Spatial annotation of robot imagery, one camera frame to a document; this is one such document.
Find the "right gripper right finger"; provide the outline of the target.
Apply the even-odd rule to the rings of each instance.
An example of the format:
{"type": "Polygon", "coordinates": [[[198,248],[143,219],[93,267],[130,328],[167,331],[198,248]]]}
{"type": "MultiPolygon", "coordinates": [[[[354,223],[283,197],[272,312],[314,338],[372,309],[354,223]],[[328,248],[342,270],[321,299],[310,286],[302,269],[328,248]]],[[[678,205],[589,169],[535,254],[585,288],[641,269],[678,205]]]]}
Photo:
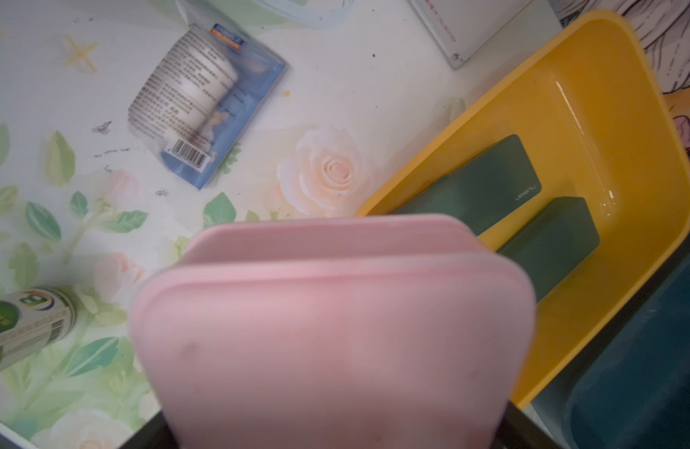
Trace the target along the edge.
{"type": "Polygon", "coordinates": [[[493,449],[505,448],[560,449],[560,446],[509,402],[493,439],[493,449]]]}

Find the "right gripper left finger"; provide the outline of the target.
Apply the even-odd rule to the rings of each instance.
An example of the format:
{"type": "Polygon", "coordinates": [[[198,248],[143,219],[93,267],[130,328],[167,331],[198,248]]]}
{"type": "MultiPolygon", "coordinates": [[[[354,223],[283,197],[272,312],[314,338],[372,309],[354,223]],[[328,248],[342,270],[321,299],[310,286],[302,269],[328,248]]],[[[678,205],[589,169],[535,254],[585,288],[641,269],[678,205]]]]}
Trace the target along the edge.
{"type": "Polygon", "coordinates": [[[179,443],[163,413],[157,413],[120,449],[178,449],[179,443]]]}

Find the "teal storage tray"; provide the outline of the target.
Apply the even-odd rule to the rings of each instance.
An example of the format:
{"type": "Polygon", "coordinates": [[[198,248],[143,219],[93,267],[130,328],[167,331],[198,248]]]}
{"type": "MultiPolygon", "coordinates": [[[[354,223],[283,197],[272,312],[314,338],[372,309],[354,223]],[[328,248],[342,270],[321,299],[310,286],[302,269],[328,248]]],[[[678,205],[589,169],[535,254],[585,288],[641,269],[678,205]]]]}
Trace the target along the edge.
{"type": "Polygon", "coordinates": [[[690,233],[531,404],[566,448],[690,448],[690,233]]]}

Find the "pink pencil case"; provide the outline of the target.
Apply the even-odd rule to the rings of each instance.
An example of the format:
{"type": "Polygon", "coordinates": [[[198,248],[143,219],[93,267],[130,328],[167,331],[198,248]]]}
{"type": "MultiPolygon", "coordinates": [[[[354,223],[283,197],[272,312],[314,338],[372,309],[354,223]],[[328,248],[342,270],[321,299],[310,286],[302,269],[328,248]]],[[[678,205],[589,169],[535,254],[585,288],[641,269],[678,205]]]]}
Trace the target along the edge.
{"type": "Polygon", "coordinates": [[[486,448],[535,314],[465,224],[385,215],[208,228],[129,332],[187,448],[486,448]]]}

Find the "dark green pencil case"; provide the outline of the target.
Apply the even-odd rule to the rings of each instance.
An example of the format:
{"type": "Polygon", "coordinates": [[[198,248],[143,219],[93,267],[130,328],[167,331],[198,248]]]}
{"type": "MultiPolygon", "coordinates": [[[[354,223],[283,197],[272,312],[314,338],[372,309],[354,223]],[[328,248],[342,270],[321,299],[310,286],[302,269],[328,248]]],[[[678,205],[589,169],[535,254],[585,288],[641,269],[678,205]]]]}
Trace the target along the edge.
{"type": "Polygon", "coordinates": [[[498,249],[529,276],[537,300],[544,299],[601,243],[584,198],[562,196],[550,202],[498,249]]]}

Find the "dark green pencil case slanted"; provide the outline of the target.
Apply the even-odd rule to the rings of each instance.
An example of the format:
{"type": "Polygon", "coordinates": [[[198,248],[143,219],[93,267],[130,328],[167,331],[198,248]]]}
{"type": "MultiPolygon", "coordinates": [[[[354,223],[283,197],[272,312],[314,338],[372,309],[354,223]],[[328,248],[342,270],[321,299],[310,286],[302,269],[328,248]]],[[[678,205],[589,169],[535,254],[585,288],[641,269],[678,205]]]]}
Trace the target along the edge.
{"type": "Polygon", "coordinates": [[[394,214],[445,214],[476,235],[541,192],[541,181],[522,140],[511,135],[393,210],[394,214]]]}

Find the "yellow storage tray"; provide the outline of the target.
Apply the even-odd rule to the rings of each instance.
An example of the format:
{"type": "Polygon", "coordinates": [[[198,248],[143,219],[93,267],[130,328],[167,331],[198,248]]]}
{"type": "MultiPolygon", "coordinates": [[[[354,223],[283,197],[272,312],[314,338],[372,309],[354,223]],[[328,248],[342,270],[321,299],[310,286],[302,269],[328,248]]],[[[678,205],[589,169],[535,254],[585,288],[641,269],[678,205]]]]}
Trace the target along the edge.
{"type": "Polygon", "coordinates": [[[477,153],[518,136],[541,192],[483,234],[501,247],[550,201],[584,198],[601,242],[538,306],[511,399],[526,406],[690,231],[690,163],[629,23],[594,10],[513,69],[360,208],[383,215],[477,153]]]}

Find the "silver metal first-aid case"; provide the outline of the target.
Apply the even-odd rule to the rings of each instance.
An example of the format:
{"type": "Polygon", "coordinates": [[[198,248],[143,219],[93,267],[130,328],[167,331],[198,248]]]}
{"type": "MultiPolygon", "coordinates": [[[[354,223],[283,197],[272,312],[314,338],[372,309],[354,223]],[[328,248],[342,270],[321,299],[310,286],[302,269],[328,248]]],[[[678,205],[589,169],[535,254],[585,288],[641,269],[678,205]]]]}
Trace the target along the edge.
{"type": "Polygon", "coordinates": [[[410,0],[453,70],[460,69],[532,0],[410,0]]]}

